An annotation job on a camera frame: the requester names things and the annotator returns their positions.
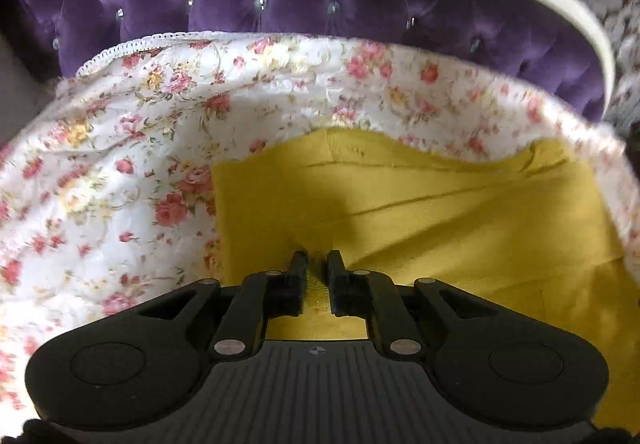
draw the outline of folded yellow cloth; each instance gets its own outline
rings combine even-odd
[[[610,367],[596,422],[640,430],[640,308],[591,167],[555,140],[472,164],[382,134],[319,130],[213,168],[222,281],[338,249],[395,283],[433,276],[575,332]],[[268,336],[363,337],[311,280],[306,314]]]

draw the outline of floral fabric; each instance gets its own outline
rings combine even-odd
[[[0,152],[0,432],[35,416],[23,377],[43,342],[220,276],[212,164],[317,128],[379,130],[468,161],[565,138],[593,165],[640,278],[622,141],[529,84],[360,40],[203,33],[147,47],[61,82]]]

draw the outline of gray ribbed panel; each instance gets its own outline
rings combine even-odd
[[[326,351],[312,354],[315,345]],[[251,359],[215,366],[165,419],[121,432],[64,431],[91,444],[571,444],[592,430],[493,428],[448,404],[418,364],[354,341],[265,342]]]

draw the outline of white lace trim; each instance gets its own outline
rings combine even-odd
[[[111,62],[123,56],[129,56],[143,50],[170,47],[184,42],[198,40],[215,40],[225,38],[243,38],[264,36],[261,32],[213,32],[210,30],[202,32],[165,32],[164,34],[153,34],[140,39],[133,39],[120,43],[115,47],[103,50],[95,55],[76,72],[76,77],[90,76],[107,67]]]

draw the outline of purple headboard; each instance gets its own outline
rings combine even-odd
[[[0,30],[36,77],[161,32],[299,32],[445,53],[530,81],[600,119],[590,42],[535,0],[0,0]]]

